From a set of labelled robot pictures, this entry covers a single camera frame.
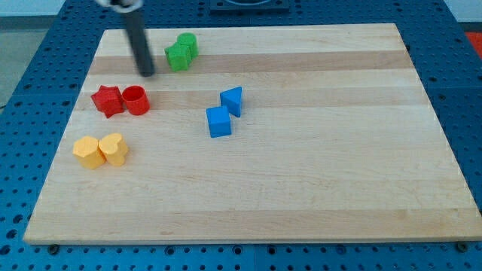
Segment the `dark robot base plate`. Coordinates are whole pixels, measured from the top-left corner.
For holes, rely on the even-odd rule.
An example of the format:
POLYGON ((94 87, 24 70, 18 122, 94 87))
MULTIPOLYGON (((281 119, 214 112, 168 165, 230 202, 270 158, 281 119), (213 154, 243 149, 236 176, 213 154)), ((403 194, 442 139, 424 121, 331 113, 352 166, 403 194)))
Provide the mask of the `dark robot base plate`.
POLYGON ((290 0, 208 0, 211 13, 231 11, 288 11, 290 0))

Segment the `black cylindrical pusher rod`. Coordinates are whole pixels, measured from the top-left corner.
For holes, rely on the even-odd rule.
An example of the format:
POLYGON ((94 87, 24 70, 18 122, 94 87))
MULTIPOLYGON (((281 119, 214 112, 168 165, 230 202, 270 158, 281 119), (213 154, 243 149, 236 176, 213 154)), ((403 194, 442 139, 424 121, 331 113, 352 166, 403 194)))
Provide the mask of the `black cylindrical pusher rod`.
POLYGON ((155 65, 145 34, 142 12, 137 9, 125 13, 123 19, 138 73, 144 78, 151 77, 155 73, 155 65))

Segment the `silver rod mount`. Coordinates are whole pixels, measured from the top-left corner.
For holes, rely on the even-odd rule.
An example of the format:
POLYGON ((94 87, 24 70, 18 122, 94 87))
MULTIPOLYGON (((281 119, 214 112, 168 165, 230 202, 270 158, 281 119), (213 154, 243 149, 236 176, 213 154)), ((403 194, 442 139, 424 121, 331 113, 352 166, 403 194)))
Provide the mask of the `silver rod mount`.
POLYGON ((95 2, 117 13, 130 13, 140 9, 144 4, 143 0, 95 0, 95 2))

